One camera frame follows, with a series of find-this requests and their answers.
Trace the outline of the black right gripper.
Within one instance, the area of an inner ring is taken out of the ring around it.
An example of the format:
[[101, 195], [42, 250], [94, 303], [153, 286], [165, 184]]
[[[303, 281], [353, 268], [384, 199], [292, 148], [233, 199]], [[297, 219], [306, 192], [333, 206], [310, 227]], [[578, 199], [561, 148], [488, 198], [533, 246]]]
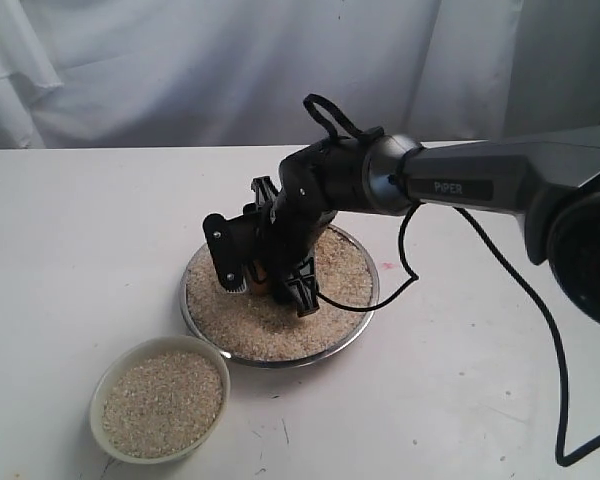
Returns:
[[[272, 279], [271, 295], [277, 304], [293, 307], [298, 317], [319, 310], [315, 252], [309, 248], [322, 217], [336, 209], [329, 192], [334, 151], [331, 144], [312, 144], [281, 161], [281, 189], [261, 234], [260, 263]], [[202, 223], [217, 279], [229, 293], [257, 292], [256, 226], [256, 213], [230, 219], [212, 213]]]

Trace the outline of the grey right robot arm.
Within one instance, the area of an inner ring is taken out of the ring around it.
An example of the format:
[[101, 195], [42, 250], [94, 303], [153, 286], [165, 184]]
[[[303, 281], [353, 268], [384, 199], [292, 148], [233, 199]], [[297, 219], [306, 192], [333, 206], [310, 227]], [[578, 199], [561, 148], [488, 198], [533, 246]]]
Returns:
[[318, 308], [312, 248], [340, 211], [402, 216], [434, 203], [514, 216], [531, 263], [600, 324], [600, 126], [427, 148], [373, 129], [287, 156], [279, 179], [253, 181], [240, 216], [203, 231], [230, 292], [264, 283], [299, 315]]

